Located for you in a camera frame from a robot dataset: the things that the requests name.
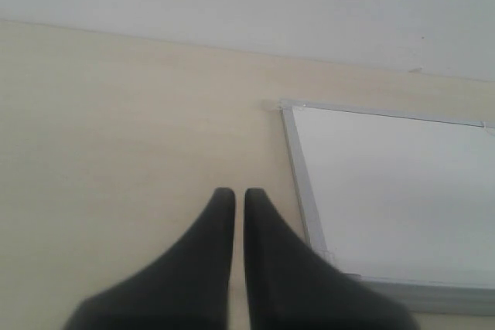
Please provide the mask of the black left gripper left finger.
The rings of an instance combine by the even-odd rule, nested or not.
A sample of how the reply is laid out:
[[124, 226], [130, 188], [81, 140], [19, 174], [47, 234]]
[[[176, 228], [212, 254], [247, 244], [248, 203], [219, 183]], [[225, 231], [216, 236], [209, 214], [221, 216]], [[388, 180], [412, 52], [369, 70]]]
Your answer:
[[226, 329], [235, 194], [214, 190], [193, 225], [163, 255], [84, 300], [66, 329]]

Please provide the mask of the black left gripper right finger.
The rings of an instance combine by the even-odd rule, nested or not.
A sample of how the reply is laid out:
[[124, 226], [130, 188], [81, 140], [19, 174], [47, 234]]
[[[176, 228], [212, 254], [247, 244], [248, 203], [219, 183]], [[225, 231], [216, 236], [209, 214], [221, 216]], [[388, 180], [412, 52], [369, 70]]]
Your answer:
[[417, 329], [397, 302], [332, 267], [263, 189], [244, 196], [244, 271], [252, 329]]

